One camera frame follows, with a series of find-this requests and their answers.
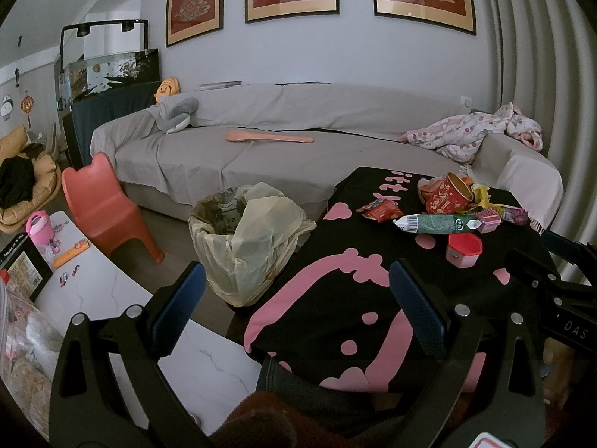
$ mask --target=grey plush toy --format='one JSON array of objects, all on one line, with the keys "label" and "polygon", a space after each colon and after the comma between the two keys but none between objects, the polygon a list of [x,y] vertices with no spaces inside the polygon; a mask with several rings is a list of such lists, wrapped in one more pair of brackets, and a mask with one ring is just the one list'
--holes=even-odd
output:
[{"label": "grey plush toy", "polygon": [[167,135],[184,130],[190,124],[190,115],[199,107],[199,101],[195,98],[186,98],[168,113],[167,118],[157,127]]}]

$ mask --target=children's chair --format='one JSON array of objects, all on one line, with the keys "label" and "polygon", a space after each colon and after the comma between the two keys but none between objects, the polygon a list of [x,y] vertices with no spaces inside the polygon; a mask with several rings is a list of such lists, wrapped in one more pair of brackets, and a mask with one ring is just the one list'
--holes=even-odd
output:
[{"label": "children's chair", "polygon": [[140,239],[156,262],[163,261],[139,207],[122,191],[110,159],[96,153],[91,165],[67,168],[62,187],[76,226],[106,256],[129,239]]}]

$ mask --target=marble tabletop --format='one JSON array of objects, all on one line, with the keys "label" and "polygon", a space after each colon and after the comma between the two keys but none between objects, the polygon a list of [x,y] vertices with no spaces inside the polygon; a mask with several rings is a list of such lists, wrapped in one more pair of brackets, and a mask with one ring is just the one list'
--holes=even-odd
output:
[{"label": "marble tabletop", "polygon": [[[52,214],[60,252],[83,239],[83,233],[60,211]],[[60,277],[68,274],[66,285]],[[151,294],[120,271],[94,245],[59,267],[35,304],[64,334],[74,314],[84,312],[91,320],[120,316],[133,304],[145,305]],[[135,423],[147,427],[147,417],[132,389],[120,356],[110,359],[122,396]],[[159,366],[187,411],[201,420],[211,434],[228,414],[255,391],[261,366],[248,358],[243,347],[190,320],[172,354]]]}]

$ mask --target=wall outlet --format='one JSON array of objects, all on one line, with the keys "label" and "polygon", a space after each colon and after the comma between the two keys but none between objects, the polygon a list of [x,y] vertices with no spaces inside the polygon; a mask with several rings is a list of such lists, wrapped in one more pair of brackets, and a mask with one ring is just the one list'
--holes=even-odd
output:
[{"label": "wall outlet", "polygon": [[460,96],[460,103],[469,109],[473,107],[473,100],[466,96]]}]

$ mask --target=pink spatula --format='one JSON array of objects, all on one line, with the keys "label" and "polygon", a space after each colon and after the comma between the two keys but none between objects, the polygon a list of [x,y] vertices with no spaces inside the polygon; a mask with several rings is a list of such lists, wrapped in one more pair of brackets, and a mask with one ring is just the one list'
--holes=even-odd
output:
[{"label": "pink spatula", "polygon": [[251,141],[251,140],[274,140],[274,141],[291,141],[293,143],[313,143],[313,138],[304,136],[285,136],[285,135],[271,135],[266,133],[249,133],[249,131],[229,131],[226,133],[226,141]]}]

